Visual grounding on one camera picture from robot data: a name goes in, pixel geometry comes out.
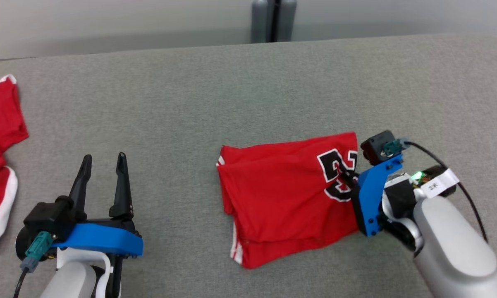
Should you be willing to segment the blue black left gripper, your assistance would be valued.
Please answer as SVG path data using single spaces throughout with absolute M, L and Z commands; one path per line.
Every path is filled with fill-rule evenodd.
M 144 253 L 144 241 L 140 236 L 123 228 L 84 222 L 86 187 L 91 177 L 92 155 L 84 156 L 78 174 L 69 192 L 73 202 L 72 213 L 75 223 L 70 220 L 51 223 L 51 232 L 57 236 L 53 243 L 58 248 L 74 248 L 120 256 L 141 257 Z M 116 165 L 117 183 L 114 204 L 109 208 L 111 219 L 133 219 L 131 182 L 129 179 L 127 156 L 120 152 Z

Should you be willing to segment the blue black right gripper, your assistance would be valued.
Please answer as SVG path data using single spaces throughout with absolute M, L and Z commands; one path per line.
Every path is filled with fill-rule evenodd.
M 377 217 L 383 190 L 388 177 L 402 169 L 402 154 L 377 164 L 360 175 L 348 168 L 340 169 L 341 181 L 353 188 L 352 206 L 358 228 L 365 236 L 375 236 L 380 231 Z

